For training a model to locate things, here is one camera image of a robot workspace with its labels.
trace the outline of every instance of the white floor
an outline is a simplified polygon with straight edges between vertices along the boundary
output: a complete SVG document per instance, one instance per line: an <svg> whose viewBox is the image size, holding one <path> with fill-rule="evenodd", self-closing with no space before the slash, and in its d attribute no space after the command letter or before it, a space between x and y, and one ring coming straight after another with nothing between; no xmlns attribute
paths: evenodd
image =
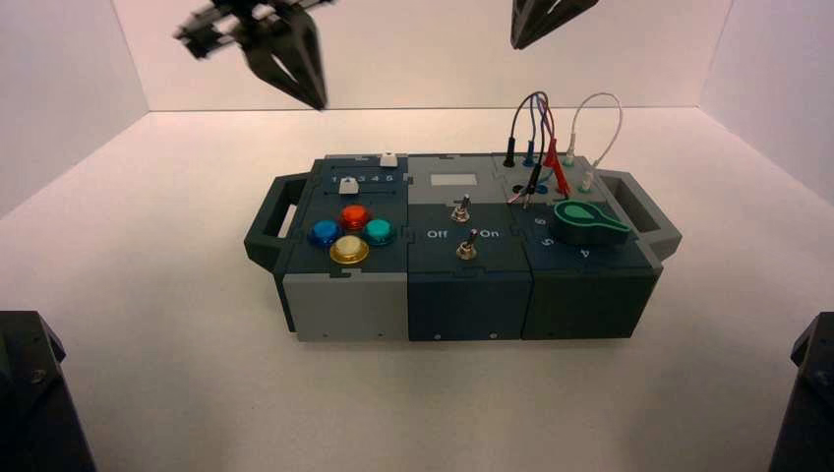
<svg viewBox="0 0 834 472"><path fill-rule="evenodd" d="M100 470L763 470L791 345L834 308L834 207L697 109L628 110L603 165L684 234L632 339L287 332L243 249L275 175L329 152L501 150L511 114L152 113L0 220L0 305L64 341ZM583 119L593 156L613 112Z"/></svg>

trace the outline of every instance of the green knob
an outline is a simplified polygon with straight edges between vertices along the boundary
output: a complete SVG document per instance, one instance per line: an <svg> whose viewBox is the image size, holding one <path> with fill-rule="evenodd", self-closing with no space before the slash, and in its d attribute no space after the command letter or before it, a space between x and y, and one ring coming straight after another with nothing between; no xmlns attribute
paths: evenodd
<svg viewBox="0 0 834 472"><path fill-rule="evenodd" d="M631 228L588 202L565 200L553 207L558 241L575 246L622 244Z"/></svg>

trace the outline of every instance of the metal toggle switch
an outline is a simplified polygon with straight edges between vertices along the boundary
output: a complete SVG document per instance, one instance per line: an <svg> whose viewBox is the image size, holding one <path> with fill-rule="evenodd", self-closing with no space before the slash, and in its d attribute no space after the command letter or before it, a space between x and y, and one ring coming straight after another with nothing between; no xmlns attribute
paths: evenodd
<svg viewBox="0 0 834 472"><path fill-rule="evenodd" d="M463 201L451 211L451 220L458 223L469 221L469 194L463 196Z"/></svg>
<svg viewBox="0 0 834 472"><path fill-rule="evenodd" d="M475 259L478 256L478 251L475 249L475 240L478 238L478 230L472 229L469 231L469 237L466 238L466 241L460 243L457 246L457 257L459 259L463 259L464 261L470 261Z"/></svg>

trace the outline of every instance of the white backdrop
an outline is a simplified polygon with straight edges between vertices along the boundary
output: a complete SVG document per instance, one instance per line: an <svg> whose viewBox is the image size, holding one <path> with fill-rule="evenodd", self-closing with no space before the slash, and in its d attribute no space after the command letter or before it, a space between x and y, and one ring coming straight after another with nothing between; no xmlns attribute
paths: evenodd
<svg viewBox="0 0 834 472"><path fill-rule="evenodd" d="M151 110L295 109L236 46L197 61L172 38L209 0L114 0ZM316 9L331 108L515 106L532 89L575 105L693 106L731 0L603 0L523 51L511 0L343 0Z"/></svg>
<svg viewBox="0 0 834 472"><path fill-rule="evenodd" d="M108 0L0 1L0 215L148 110Z"/></svg>
<svg viewBox="0 0 834 472"><path fill-rule="evenodd" d="M834 2L736 0L703 109L834 203Z"/></svg>

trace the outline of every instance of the blue button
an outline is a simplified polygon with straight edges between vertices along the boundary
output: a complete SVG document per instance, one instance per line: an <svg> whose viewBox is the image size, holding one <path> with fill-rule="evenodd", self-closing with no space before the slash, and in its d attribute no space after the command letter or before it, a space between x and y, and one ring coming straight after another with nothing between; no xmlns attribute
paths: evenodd
<svg viewBox="0 0 834 472"><path fill-rule="evenodd" d="M328 248L336 239L342 235L341 228L335 221L324 219L317 222L310 228L308 239L320 248Z"/></svg>

